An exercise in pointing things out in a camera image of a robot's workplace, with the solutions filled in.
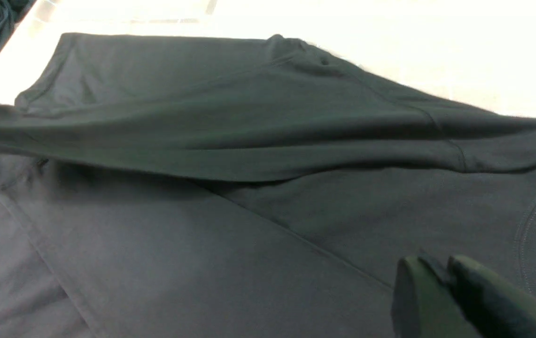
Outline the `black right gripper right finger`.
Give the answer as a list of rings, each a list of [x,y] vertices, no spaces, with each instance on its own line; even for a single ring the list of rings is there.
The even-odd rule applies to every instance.
[[[447,270],[451,293],[483,338],[536,338],[536,298],[484,265],[455,255]]]

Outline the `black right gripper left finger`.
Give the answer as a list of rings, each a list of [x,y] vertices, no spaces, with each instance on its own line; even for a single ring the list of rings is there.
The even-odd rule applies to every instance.
[[[450,291],[454,281],[429,255],[397,263],[391,319],[396,338],[479,338]]]

